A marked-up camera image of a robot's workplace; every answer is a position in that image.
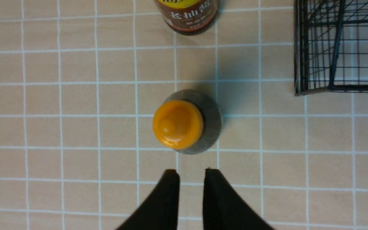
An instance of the grid pattern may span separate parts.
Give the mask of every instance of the grid pattern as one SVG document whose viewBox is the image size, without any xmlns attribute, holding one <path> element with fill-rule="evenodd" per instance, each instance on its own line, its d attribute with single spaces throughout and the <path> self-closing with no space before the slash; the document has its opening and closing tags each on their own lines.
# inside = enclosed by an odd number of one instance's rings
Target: grid pattern
<svg viewBox="0 0 368 230">
<path fill-rule="evenodd" d="M 202 229 L 213 167 L 276 229 L 368 230 L 368 95 L 294 97 L 292 1 L 221 3 L 183 37 L 151 1 L 0 0 L 0 229 L 114 229 L 167 168 L 179 228 Z M 225 117 L 194 156 L 151 131 L 184 88 Z"/>
</svg>

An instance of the bottle cap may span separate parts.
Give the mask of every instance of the bottle cap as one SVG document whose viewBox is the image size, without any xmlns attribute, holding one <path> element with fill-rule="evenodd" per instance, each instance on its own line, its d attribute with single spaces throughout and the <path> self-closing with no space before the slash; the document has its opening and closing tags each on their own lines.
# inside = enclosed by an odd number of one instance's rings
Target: bottle cap
<svg viewBox="0 0 368 230">
<path fill-rule="evenodd" d="M 200 139 L 203 116 L 191 102 L 169 101 L 154 114 L 153 132 L 164 146 L 176 150 L 186 149 Z"/>
</svg>

